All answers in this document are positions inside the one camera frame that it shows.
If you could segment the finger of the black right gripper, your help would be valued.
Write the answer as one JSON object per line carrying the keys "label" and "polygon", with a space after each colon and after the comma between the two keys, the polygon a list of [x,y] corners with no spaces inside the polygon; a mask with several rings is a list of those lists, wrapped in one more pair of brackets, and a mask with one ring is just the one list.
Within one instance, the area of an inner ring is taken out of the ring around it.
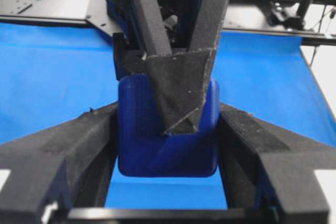
{"label": "finger of the black right gripper", "polygon": [[112,0],[113,12],[124,21],[123,34],[113,37],[117,79],[145,73],[150,58],[173,54],[158,0]]}
{"label": "finger of the black right gripper", "polygon": [[147,57],[146,70],[164,134],[191,134],[199,129],[228,2],[196,0],[184,50]]}

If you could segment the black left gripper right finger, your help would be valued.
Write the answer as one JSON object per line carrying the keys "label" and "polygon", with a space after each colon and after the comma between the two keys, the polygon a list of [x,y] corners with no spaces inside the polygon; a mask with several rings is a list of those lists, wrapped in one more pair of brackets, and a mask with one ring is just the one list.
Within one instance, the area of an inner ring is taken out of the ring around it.
{"label": "black left gripper right finger", "polygon": [[335,148],[220,105],[219,169],[229,208],[265,223],[335,223]]}

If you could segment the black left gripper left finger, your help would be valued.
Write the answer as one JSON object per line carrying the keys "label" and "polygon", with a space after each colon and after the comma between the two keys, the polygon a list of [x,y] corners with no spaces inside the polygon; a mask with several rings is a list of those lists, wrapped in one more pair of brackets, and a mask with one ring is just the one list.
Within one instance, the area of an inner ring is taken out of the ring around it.
{"label": "black left gripper left finger", "polygon": [[47,206],[105,205],[117,155],[116,103],[1,145],[1,223],[41,223]]}

